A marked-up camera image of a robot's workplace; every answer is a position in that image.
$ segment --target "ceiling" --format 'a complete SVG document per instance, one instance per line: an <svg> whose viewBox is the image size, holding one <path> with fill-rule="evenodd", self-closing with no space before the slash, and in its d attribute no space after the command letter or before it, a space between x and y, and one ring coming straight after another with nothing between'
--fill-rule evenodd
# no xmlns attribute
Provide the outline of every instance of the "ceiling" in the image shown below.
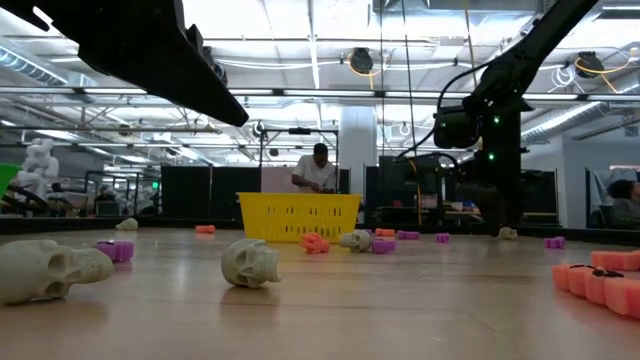
<svg viewBox="0 0 640 360"><path fill-rule="evenodd" d="M231 89L412 92L440 91L453 76L500 54L514 43L513 39L517 39L521 29L527 28L544 2L471 1L469 31L473 46L467 38L464 1L405 0L406 24L402 18L402 1L386 0L382 3L381 10L380 2L371 0L183 1L185 23L187 26L197 24L205 45L213 47L216 61L225 67ZM622 18L610 15L612 7L618 6L612 4L614 2L609 1L599 4L562 41L545 60L528 93L611 93L616 84L634 76L640 66L635 62L635 56L640 55L634 53L636 44L640 42L640 21L634 19L634 10L629 10L628 16ZM640 7L640 1L625 4L628 9L636 5ZM64 79L80 81L79 75L82 74L86 76L81 80L85 85L130 87L118 79L97 73L80 61L76 57L77 45L62 37L57 30L42 32L2 9L0 35L0 48L5 47ZM348 63L354 47L369 48L374 65L381 70L380 64L384 63L384 71L374 69L377 74L371 77L354 73ZM561 69L567 61L572 63L581 51L597 54L605 71L610 71L606 80L612 87L602 76L582 79L572 73L571 67ZM0 87L16 85L44 86L0 66ZM473 88L473 78L466 77L451 89L468 92ZM635 88L627 93L635 93ZM353 104L339 96L330 99L313 96L295 99L274 96L238 98L248 105L251 117L240 129L149 96L127 95L119 90L114 90L111 95L94 96L93 103L83 103L63 95L25 95L5 91L0 93L0 116L15 125L105 128L129 124L134 128L164 128L167 129L164 132L133 132L127 136L114 132L77 132L72 135L75 139L63 136L58 140L61 143L96 142L101 146L87 147L94 152L95 149L101 150L97 155L106 152L135 156L138 161L133 163L140 164L146 164L147 159L149 163L206 162L246 166L255 164L259 157L258 141L252 134L258 122L274 129L308 127L335 130L341 121L345 121L341 119L341 108ZM139 101L144 106L123 105L127 101ZM411 125L411 114L416 137L424 136L433 125L435 107L432 101L417 102L413 112L408 101L388 101L384 104L384 117L381 99L371 98L362 103L375 108L379 121L379 151L384 149L393 154L410 145L412 136L407 126ZM630 102L626 106L634 107L634 104ZM560 114L576 105L571 102L540 102L538 110L523 114L523 130L539 126L535 120L545 114ZM623 116L629 111L616 109L612 116ZM607 126L606 120L602 119L591 121L588 127L584 125L585 131ZM205 131L205 126L209 126L210 131ZM576 127L571 131L579 133L579 129ZM27 134L27 138L42 135ZM177 148L181 144L194 146L185 151L188 155L172 155L161 147L145 146L153 142L154 135ZM5 138L5 141L12 140L10 136ZM283 133L271 143L271 146L281 149L279 156L265 156L265 159L267 164L273 165L293 163L318 141L333 143L330 136L324 139ZM127 143L137 146L119 145ZM427 142L425 146L423 151L429 151L433 144ZM118 161L132 163L123 157Z"/></svg>

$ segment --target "white shirt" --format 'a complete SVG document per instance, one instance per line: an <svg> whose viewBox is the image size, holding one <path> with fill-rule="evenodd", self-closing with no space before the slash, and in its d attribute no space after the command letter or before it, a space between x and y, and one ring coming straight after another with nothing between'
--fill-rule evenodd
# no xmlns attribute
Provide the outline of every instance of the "white shirt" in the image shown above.
<svg viewBox="0 0 640 360"><path fill-rule="evenodd" d="M313 160L313 155L300 157L298 165L293 169L293 175L298 175L307 181L314 182L321 189L336 188L336 167L330 162L327 162L327 165L323 168L319 167ZM313 193L313 190L309 187L300 187L300 190L305 193Z"/></svg>

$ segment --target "yellow basket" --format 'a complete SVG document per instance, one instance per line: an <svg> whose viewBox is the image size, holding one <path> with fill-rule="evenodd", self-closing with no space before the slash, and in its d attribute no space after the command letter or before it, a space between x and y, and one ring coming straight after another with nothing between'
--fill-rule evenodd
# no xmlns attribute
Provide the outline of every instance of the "yellow basket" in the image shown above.
<svg viewBox="0 0 640 360"><path fill-rule="evenodd" d="M247 237L298 242L317 232L332 243L353 232L360 195L238 193Z"/></svg>

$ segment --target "purple foam block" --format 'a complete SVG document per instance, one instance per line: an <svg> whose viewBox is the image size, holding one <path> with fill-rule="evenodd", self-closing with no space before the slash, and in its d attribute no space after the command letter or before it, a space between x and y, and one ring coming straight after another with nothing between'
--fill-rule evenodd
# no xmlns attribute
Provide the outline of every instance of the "purple foam block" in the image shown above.
<svg viewBox="0 0 640 360"><path fill-rule="evenodd" d="M544 247L547 249L564 249L566 240L562 236L544 239Z"/></svg>
<svg viewBox="0 0 640 360"><path fill-rule="evenodd" d="M386 254L396 251L395 241L374 240L372 244L374 254Z"/></svg>
<svg viewBox="0 0 640 360"><path fill-rule="evenodd" d="M417 231L398 230L396 234L400 240L418 240L420 238L420 233Z"/></svg>
<svg viewBox="0 0 640 360"><path fill-rule="evenodd" d="M111 261L127 261L133 257L134 244L131 241L103 241L95 246L111 259Z"/></svg>
<svg viewBox="0 0 640 360"><path fill-rule="evenodd" d="M449 233L436 234L436 242L437 243L448 243L449 239L450 239Z"/></svg>

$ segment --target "wooden floor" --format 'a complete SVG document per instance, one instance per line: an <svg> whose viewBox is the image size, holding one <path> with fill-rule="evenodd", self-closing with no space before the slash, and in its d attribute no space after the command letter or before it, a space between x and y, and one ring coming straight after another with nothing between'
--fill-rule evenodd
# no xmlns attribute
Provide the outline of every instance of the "wooden floor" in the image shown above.
<svg viewBox="0 0 640 360"><path fill-rule="evenodd" d="M242 232L142 229L132 263L66 300L0 308L1 359L638 359L640 322L551 285L550 266L598 245L540 239L398 243L392 255L280 250L281 283L228 285L220 256ZM2 237L74 247L115 231Z"/></svg>

